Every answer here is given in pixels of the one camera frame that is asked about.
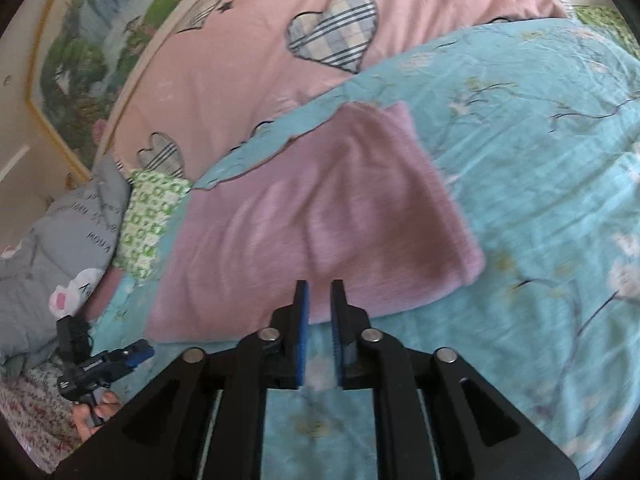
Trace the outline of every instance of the green fabric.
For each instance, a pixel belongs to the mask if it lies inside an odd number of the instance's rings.
[[[134,171],[133,192],[124,215],[115,265],[139,280],[151,274],[166,222],[191,182],[157,171]]]
[[[585,6],[575,7],[575,12],[585,25],[595,28],[601,35],[613,40],[629,54],[640,59],[638,40],[617,9],[609,6]]]

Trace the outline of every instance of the white flower print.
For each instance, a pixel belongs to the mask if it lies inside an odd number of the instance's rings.
[[[133,292],[133,289],[135,288],[135,286],[136,286],[135,283],[127,283],[122,290],[128,296]]]
[[[638,241],[638,235],[625,236],[621,233],[616,233],[613,235],[613,241],[627,256],[635,258],[640,256],[640,241]]]
[[[451,184],[453,184],[453,183],[455,183],[455,182],[457,182],[459,180],[460,180],[460,176],[458,174],[448,175],[448,176],[445,177],[444,183],[447,186],[450,186]]]
[[[433,52],[418,52],[406,61],[398,63],[398,68],[405,73],[417,73],[420,72],[421,68],[428,67],[434,57],[435,54]]]
[[[306,364],[305,386],[315,392],[335,388],[335,370],[331,359],[316,356]]]
[[[583,440],[581,441],[580,446],[578,446],[578,450],[585,455],[591,455],[598,450],[601,444],[602,441],[599,439]]]
[[[589,397],[585,397],[582,400],[582,404],[587,410],[592,410],[593,408],[596,408],[599,403],[600,403],[600,396],[597,396],[597,395],[591,395]]]
[[[575,28],[572,32],[574,36],[577,36],[578,38],[583,38],[585,40],[596,40],[596,41],[599,41],[600,43],[607,41],[605,38],[603,38],[597,32],[594,32],[590,28],[586,28],[586,27]]]
[[[458,115],[469,115],[469,107],[464,103],[452,102],[449,103],[449,108],[451,108]]]
[[[578,438],[572,438],[569,442],[564,444],[561,449],[565,455],[571,457],[578,451],[578,446],[580,446],[580,440]]]
[[[597,61],[588,61],[588,65],[591,67],[591,69],[594,72],[606,74],[609,71],[606,65],[603,65],[602,63],[598,63]]]
[[[623,264],[619,260],[613,263],[609,271],[609,286],[620,298],[638,298],[640,296],[640,266]]]
[[[627,170],[626,174],[628,174],[629,178],[631,179],[631,181],[634,184],[640,184],[640,173],[639,172],[637,172],[633,168],[630,168],[629,170]]]
[[[633,415],[633,412],[629,412],[629,410],[625,408],[617,410],[607,419],[607,429],[609,431],[615,431],[620,425],[626,425],[631,415]]]

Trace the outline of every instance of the human hand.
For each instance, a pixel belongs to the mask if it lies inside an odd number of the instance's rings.
[[[94,411],[101,419],[107,420],[118,413],[121,408],[122,403],[118,396],[113,392],[106,391],[102,394],[101,402],[95,407]],[[73,407],[72,416],[83,442],[89,440],[89,437],[101,428],[101,426],[89,428],[87,421],[91,420],[91,409],[86,404],[76,404]]]

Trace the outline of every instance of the heart appliqué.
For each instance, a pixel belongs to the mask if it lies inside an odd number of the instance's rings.
[[[176,34],[187,30],[200,30],[204,27],[207,18],[218,8],[222,0],[202,0],[202,4],[191,9],[190,13],[182,20],[182,27]]]
[[[149,137],[149,148],[138,152],[145,170],[184,178],[184,159],[178,145],[168,135],[156,132]]]
[[[302,12],[289,23],[294,56],[358,73],[378,28],[373,0],[331,0],[324,12]]]

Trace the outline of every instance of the black gripper frame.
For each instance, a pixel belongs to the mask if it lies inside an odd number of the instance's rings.
[[[380,480],[578,480],[575,465],[449,348],[407,349],[371,329],[332,282],[338,384],[372,388]]]

